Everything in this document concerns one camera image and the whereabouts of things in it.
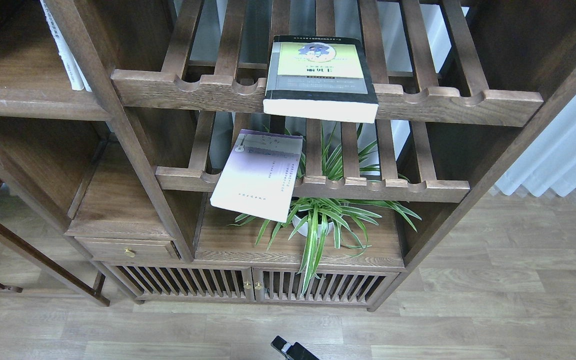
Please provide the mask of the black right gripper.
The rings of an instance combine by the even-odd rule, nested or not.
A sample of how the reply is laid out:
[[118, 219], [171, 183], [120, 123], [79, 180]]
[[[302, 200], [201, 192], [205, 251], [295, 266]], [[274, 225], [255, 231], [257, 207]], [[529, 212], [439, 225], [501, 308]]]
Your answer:
[[286, 360], [318, 360], [319, 358], [315, 356], [311, 351], [302, 346], [299, 342], [291, 344], [286, 341], [283, 337], [277, 335], [270, 346], [275, 350], [279, 351], [281, 355], [285, 357]]

